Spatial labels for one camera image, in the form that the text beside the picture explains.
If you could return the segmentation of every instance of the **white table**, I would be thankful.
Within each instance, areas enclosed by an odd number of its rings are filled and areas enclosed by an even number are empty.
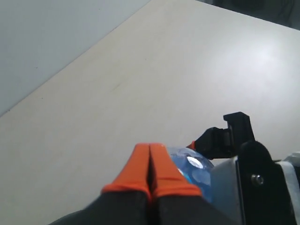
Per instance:
[[[227,113],[250,115],[275,159],[297,151],[299,59],[296,30],[152,0],[0,118],[0,224],[79,210],[136,143],[185,146]]]

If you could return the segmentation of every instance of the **metal screw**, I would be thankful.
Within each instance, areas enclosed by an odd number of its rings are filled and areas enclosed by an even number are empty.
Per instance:
[[[254,186],[257,186],[257,187],[264,184],[264,179],[263,179],[263,177],[261,175],[255,175],[255,174],[253,174],[251,176],[251,181],[252,181],[252,184]]]

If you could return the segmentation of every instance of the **transparent blue object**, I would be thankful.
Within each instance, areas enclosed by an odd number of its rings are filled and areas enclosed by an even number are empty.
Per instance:
[[[197,185],[204,199],[211,203],[210,172],[214,165],[201,154],[188,148],[168,148],[172,161],[181,174]]]

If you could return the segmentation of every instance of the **white tabletop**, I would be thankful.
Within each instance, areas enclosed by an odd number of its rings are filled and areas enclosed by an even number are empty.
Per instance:
[[[227,113],[250,115],[275,159],[297,151],[299,59],[296,30],[152,0],[0,118],[0,224],[82,209],[136,143],[185,146]]]

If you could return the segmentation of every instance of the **white wall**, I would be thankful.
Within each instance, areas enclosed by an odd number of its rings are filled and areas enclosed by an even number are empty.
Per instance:
[[[149,0],[1,0],[0,116]]]

